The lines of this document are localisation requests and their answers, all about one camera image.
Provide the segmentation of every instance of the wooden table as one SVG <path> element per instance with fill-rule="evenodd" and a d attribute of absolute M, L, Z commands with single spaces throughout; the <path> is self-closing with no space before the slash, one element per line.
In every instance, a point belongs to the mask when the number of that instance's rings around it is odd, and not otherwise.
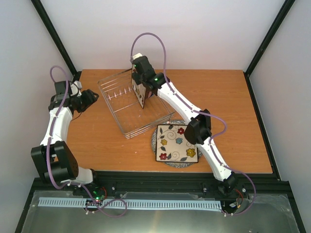
<path fill-rule="evenodd" d="M 97 81 L 120 70 L 83 70 L 83 89 L 100 94 L 69 126 L 67 144 L 79 166 L 110 171 L 211 172 L 204 157 L 187 168 L 173 168 L 156 162 L 148 130 L 125 139 L 99 91 Z M 248 173 L 272 173 L 254 108 L 241 70 L 168 70 L 176 88 L 201 109 L 228 124 L 225 134 L 215 139 L 227 164 Z M 174 119 L 181 119 L 175 113 Z M 212 119 L 212 132 L 223 129 Z"/>

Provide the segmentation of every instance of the square plate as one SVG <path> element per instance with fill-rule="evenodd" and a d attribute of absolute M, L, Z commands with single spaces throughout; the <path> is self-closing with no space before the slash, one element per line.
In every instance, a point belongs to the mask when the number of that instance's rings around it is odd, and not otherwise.
<path fill-rule="evenodd" d="M 155 157 L 158 162 L 197 163 L 198 149 L 185 139 L 186 125 L 158 125 Z"/>

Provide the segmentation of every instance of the flower pattern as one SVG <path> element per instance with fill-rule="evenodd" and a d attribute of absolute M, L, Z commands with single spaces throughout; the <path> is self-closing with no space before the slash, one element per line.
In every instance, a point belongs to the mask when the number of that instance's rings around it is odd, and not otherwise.
<path fill-rule="evenodd" d="M 160 157 L 161 160 L 166 160 L 167 159 L 166 153 L 161 154 L 159 157 Z"/>
<path fill-rule="evenodd" d="M 177 138 L 177 139 L 176 139 L 176 143 L 179 144 L 179 145 L 182 144 L 182 143 L 183 143 L 183 139 L 180 138 L 180 137 Z"/>
<path fill-rule="evenodd" d="M 183 128 L 179 128 L 177 133 L 179 133 L 180 135 L 184 134 L 185 130 Z"/>
<path fill-rule="evenodd" d="M 162 144 L 162 145 L 166 145 L 166 144 L 167 144 L 167 141 L 166 141 L 165 139 L 162 139 L 162 140 L 161 140 L 161 144 Z"/>
<path fill-rule="evenodd" d="M 194 149 L 191 149 L 189 148 L 188 150 L 186 150 L 187 152 L 187 156 L 190 156 L 191 158 L 193 158 L 195 156 L 195 150 Z"/>

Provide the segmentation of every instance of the black bracket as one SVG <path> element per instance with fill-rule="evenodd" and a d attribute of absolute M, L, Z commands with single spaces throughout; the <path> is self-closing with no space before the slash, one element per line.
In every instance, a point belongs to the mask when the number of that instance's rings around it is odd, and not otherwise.
<path fill-rule="evenodd" d="M 95 103 L 99 98 L 99 95 L 92 90 L 84 90 L 81 93 L 81 96 L 74 97 L 71 99 L 70 103 L 74 110 L 78 113 L 84 112 L 87 108 L 89 108 L 93 103 Z"/>
<path fill-rule="evenodd" d="M 56 100 L 61 101 L 63 99 L 65 91 L 66 91 L 66 85 L 67 85 L 66 81 L 60 81 L 60 82 L 54 83 L 55 91 L 56 91 L 56 97 L 55 97 Z M 72 89 L 70 86 L 68 87 L 67 95 L 68 95 L 68 98 L 69 98 L 69 96 L 72 95 Z"/>
<path fill-rule="evenodd" d="M 50 183 L 46 150 L 47 148 L 45 146 L 32 148 L 31 157 L 42 182 Z M 53 154 L 56 154 L 58 161 L 55 162 L 54 158 L 51 157 Z M 73 180 L 79 174 L 78 163 L 64 141 L 57 141 L 55 144 L 50 145 L 50 163 L 55 181 Z"/>
<path fill-rule="evenodd" d="M 236 177 L 236 174 L 234 172 L 231 172 L 231 175 L 224 179 L 223 182 L 220 182 L 218 185 L 218 191 L 220 194 L 224 197 L 227 197 L 231 191 L 237 186 L 238 179 Z"/>
<path fill-rule="evenodd" d="M 203 113 L 208 113 L 210 112 L 205 109 L 203 111 L 200 111 Z M 187 141 L 189 141 L 191 144 L 204 144 L 204 141 L 208 138 L 211 137 L 211 121 L 210 117 L 202 114 L 198 114 L 195 118 L 191 118 L 191 122 L 189 122 L 188 126 L 186 127 L 185 130 L 185 138 Z"/>
<path fill-rule="evenodd" d="M 150 90 L 157 96 L 158 89 L 161 89 L 162 85 L 166 83 L 163 73 L 155 73 L 152 65 L 149 63 L 146 56 L 136 58 L 132 61 L 135 71 L 132 72 L 132 79 L 137 85 L 143 84 L 147 90 Z"/>

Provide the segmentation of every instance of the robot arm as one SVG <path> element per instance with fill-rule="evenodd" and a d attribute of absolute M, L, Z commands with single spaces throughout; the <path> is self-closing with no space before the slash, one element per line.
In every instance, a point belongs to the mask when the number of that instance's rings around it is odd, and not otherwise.
<path fill-rule="evenodd" d="M 175 94 L 170 90 L 167 83 L 165 83 L 162 85 L 161 89 L 158 89 L 157 95 L 161 99 L 163 99 L 167 103 L 169 103 L 170 106 L 172 106 L 172 108 L 175 109 L 180 114 L 180 116 L 184 119 L 184 121 L 186 122 L 186 125 L 188 125 L 189 123 L 191 123 L 193 118 L 198 117 L 198 114 L 191 111 L 188 107 L 186 107 L 183 104 L 183 102 L 176 96 L 176 94 L 178 94 L 179 97 L 181 97 L 189 106 L 191 106 L 193 110 L 201 111 L 201 109 L 194 106 L 190 101 L 188 101 L 174 87 L 172 82 L 170 83 L 170 85 L 174 89 L 174 91 L 176 92 Z M 185 138 L 187 139 L 187 137 L 189 137 L 189 135 L 187 134 L 187 132 L 185 132 Z M 195 144 L 196 144 L 197 148 L 202 152 L 202 154 L 204 155 L 204 157 L 208 161 L 209 165 L 211 166 L 214 177 L 219 181 L 224 181 L 225 179 L 227 179 L 231 175 L 231 171 L 219 164 L 219 162 L 216 160 L 213 152 L 210 149 L 210 145 L 209 145 L 208 141 L 209 141 L 209 137 L 203 141 L 203 144 L 198 144 L 198 143 L 195 143 Z M 217 147 L 214 144 L 213 140 L 212 140 L 212 146 L 213 146 L 214 151 L 217 154 L 217 157 L 220 159 L 220 161 L 222 161 L 222 163 L 224 165 L 226 165 L 224 159 L 222 158 L 219 151 L 217 150 Z"/>
<path fill-rule="evenodd" d="M 132 73 L 132 78 L 137 85 L 144 85 L 155 95 L 165 100 L 173 109 L 175 109 L 188 125 L 185 130 L 185 138 L 192 144 L 195 144 L 197 148 L 205 156 L 214 177 L 221 181 L 222 185 L 219 186 L 220 192 L 224 195 L 229 193 L 237 183 L 234 172 L 223 167 L 226 163 L 219 151 L 217 150 L 214 141 L 209 143 L 211 137 L 211 121 L 209 116 L 201 115 L 196 112 L 205 112 L 209 114 L 207 109 L 201 110 L 187 100 L 168 79 L 169 85 L 166 83 L 163 73 L 156 74 L 152 66 L 150 65 L 148 58 L 142 56 L 140 53 L 133 56 L 132 64 L 135 72 Z"/>
<path fill-rule="evenodd" d="M 51 98 L 49 105 L 50 121 L 47 132 L 39 147 L 32 148 L 31 156 L 41 180 L 45 183 L 50 182 L 47 169 L 46 150 L 48 139 L 51 137 L 50 144 L 50 163 L 52 175 L 57 182 L 74 181 L 87 184 L 93 182 L 93 171 L 78 166 L 66 144 L 69 124 L 72 120 L 73 112 L 84 112 L 90 105 L 97 101 L 99 95 L 91 90 L 81 92 L 81 83 L 75 81 L 69 86 L 68 95 L 53 125 L 53 133 L 50 135 L 52 121 L 56 112 L 59 110 L 61 100 L 64 97 L 66 82 L 56 82 L 56 95 Z"/>

